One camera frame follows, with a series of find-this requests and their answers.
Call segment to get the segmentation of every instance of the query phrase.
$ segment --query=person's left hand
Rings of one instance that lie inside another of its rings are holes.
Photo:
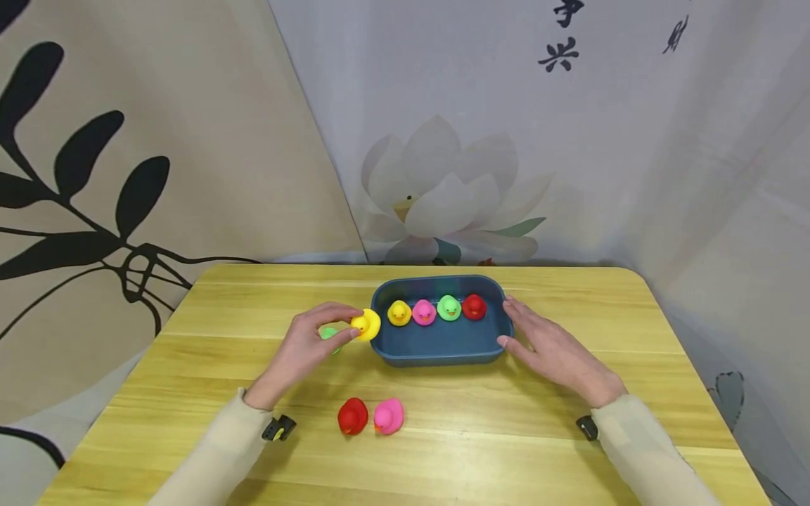
[[[361,309],[340,302],[325,302],[296,315],[270,365],[245,392],[245,404],[259,410],[272,410],[290,387],[307,377],[333,351],[360,334],[358,329],[350,327],[323,340],[318,328],[335,321],[348,323],[362,314]]]

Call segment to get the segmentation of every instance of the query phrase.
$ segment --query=beige sleeve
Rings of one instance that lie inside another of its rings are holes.
[[[262,432],[273,418],[242,401],[239,389],[208,427],[197,448],[149,501],[150,505],[225,504],[264,449]]]
[[[639,398],[623,395],[592,413],[607,458],[642,504],[720,504]]]

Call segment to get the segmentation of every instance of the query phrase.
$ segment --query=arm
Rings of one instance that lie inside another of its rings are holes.
[[[719,504],[666,431],[622,380],[558,324],[507,296],[504,310],[532,350],[509,336],[498,343],[532,370],[578,393],[592,408],[599,441],[636,497],[647,506]]]
[[[324,341],[318,327],[363,314],[345,304],[327,302],[296,316],[270,365],[214,418],[205,436],[149,501],[151,506],[225,504],[264,449],[262,432],[273,407],[332,352],[360,332],[345,329]]]
[[[622,395],[592,413],[607,458],[642,504],[720,504],[639,398]]]

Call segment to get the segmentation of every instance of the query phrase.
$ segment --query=hand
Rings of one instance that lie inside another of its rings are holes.
[[[533,371],[572,389],[593,408],[627,393],[621,379],[567,330],[512,296],[506,296],[503,307],[534,350],[505,335],[498,337],[498,344]]]
[[[362,314],[362,310],[346,304],[325,302],[296,315],[270,365],[245,392],[245,404],[272,410],[290,387],[307,377],[333,351],[360,335],[358,329],[350,327],[323,340],[318,328],[335,321],[349,323]]]

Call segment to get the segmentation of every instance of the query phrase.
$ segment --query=fabric backdrop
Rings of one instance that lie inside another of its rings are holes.
[[[0,23],[0,504],[16,506],[202,270],[365,256],[264,1],[3,0]]]
[[[270,4],[370,261],[635,269],[810,504],[810,4]]]

